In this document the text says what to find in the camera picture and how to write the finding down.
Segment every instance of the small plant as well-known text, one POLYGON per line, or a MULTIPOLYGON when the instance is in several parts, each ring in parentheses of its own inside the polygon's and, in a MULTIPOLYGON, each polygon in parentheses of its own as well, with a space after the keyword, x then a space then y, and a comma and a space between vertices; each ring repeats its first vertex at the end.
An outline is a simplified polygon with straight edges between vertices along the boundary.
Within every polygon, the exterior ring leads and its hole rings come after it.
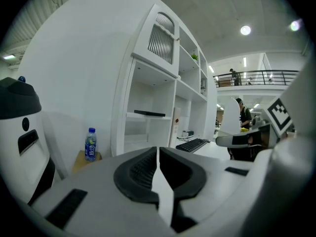
POLYGON ((197 60, 198 61, 198 56, 194 53, 191 55, 192 59, 197 60))

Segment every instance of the desk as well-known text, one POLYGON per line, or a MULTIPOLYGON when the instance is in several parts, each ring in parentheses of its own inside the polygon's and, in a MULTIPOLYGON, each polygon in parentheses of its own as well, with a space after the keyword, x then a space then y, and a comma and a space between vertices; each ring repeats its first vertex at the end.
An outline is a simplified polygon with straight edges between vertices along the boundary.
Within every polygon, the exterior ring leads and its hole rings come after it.
MULTIPOLYGON (((182 141, 177 139, 176 146, 185 143, 186 141, 182 141)), ((199 148, 194 152, 195 155, 206 156, 218 159, 230 159, 229 153, 227 152, 227 148, 219 147, 215 142, 210 142, 205 144, 203 147, 199 148)))
POLYGON ((98 160, 102 160, 102 156, 101 156, 100 152, 96 152, 95 158, 96 158, 95 161, 86 160, 84 158, 84 151, 80 150, 78 155, 77 155, 76 161, 74 163, 74 166, 73 166, 71 172, 77 173, 81 168, 85 167, 86 165, 91 164, 93 162, 96 162, 98 160))

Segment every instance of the water bottle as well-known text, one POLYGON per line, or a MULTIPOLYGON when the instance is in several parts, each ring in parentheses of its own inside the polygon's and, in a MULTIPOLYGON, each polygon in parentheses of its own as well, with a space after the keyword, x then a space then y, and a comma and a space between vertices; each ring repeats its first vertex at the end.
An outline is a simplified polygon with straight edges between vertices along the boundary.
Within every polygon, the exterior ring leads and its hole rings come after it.
POLYGON ((85 138, 84 157, 88 161, 94 161, 96 156, 97 136, 95 128, 89 128, 89 132, 85 138))

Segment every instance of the white cabinet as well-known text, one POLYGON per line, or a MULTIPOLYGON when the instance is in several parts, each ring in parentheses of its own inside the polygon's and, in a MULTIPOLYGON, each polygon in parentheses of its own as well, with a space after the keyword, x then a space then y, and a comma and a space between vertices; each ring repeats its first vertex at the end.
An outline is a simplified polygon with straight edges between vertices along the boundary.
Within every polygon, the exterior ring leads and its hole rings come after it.
POLYGON ((145 147, 167 147, 175 98, 175 78, 134 58, 126 91, 122 125, 123 150, 126 153, 145 147), (164 117, 146 116, 134 111, 163 113, 164 117))
POLYGON ((179 23, 155 4, 141 28, 132 55, 176 78, 179 47, 179 23))
POLYGON ((207 121, 208 99, 212 98, 216 107, 217 93, 209 87, 207 61, 200 48, 157 5, 134 37, 127 49, 130 52, 126 52, 128 65, 122 65, 118 79, 111 132, 113 155, 168 147, 174 107, 181 108, 178 137, 190 129, 195 137, 211 139, 206 132, 213 122, 207 121), (147 116, 135 110, 165 116, 147 116))

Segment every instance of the balcony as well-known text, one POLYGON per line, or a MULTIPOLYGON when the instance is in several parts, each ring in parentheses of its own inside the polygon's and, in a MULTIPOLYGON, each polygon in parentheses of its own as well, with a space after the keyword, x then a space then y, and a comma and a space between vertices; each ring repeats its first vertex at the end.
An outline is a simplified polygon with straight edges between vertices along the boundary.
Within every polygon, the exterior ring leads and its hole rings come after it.
POLYGON ((278 96, 293 82, 299 71, 255 70, 214 76, 218 95, 278 96))

